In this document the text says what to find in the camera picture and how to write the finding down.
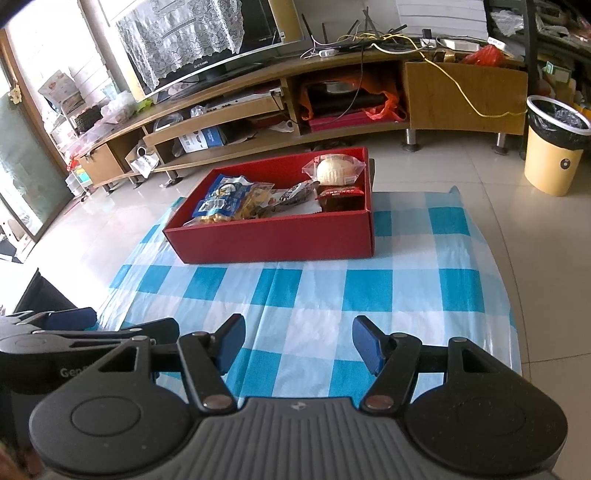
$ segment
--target tile floor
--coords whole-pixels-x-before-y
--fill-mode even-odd
[[[498,263],[519,330],[524,376],[553,397],[569,420],[556,465],[564,480],[591,478],[591,162],[568,196],[533,188],[516,152],[491,150],[492,134],[419,132],[423,149],[402,151],[402,132],[357,137],[376,159],[376,191],[448,191],[457,185]],[[139,189],[100,189],[54,223],[27,262],[79,306],[98,308],[125,258],[179,196],[209,171],[160,188],[164,174]]]

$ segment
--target trash can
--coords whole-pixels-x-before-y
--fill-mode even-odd
[[[530,130],[525,177],[544,193],[565,195],[583,149],[591,141],[591,123],[574,108],[548,97],[527,99]]]

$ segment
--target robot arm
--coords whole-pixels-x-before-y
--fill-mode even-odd
[[[353,342],[376,375],[359,408],[350,398],[247,398],[238,408],[221,375],[245,332],[235,314],[173,344],[134,335],[106,352],[74,349],[72,358],[83,348],[102,356],[30,418],[47,479],[555,478],[560,407],[465,338],[425,346],[359,316]],[[181,373],[188,404],[154,383],[160,371]],[[422,372],[443,372],[444,383],[411,403]]]

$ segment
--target yellow cable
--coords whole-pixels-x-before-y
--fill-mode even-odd
[[[396,35],[393,35],[393,36],[394,37],[399,37],[399,38],[404,38],[404,39],[408,40],[410,43],[413,44],[413,47],[418,50],[417,44],[413,41],[412,38],[406,37],[405,35],[399,35],[399,34],[396,34]],[[472,107],[472,110],[474,110],[479,116],[481,116],[483,118],[503,118],[503,117],[508,116],[508,115],[521,116],[521,115],[525,115],[527,113],[527,111],[521,112],[521,113],[505,112],[505,113],[503,113],[501,115],[485,115],[484,113],[480,113],[478,111],[478,109],[474,106],[474,104],[470,101],[470,99],[468,98],[468,96],[464,93],[464,90],[462,90],[462,87],[460,86],[460,84],[457,82],[457,80],[454,77],[452,77],[451,75],[449,75],[448,72],[446,72],[445,70],[443,70],[439,65],[437,65],[437,63],[435,63],[434,61],[429,60],[422,51],[419,51],[419,53],[423,57],[423,60],[425,60],[427,63],[430,63],[431,65],[436,66],[439,70],[441,70],[446,75],[446,77],[448,77],[453,83],[456,84],[458,90],[460,90],[460,93],[463,95],[463,97],[468,102],[468,105],[470,105]]]

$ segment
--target blue and white plastic sheet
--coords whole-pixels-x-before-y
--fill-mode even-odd
[[[385,333],[409,333],[426,345],[467,337],[520,372],[505,287],[458,190],[374,193],[373,204],[373,258],[185,265],[162,233],[177,202],[119,270],[100,326],[171,316],[183,335],[212,332],[242,313],[246,341],[225,378],[241,401],[330,396],[357,404],[374,380],[351,338],[359,314]],[[421,374],[415,396],[442,380]],[[158,382],[184,395],[178,374]]]

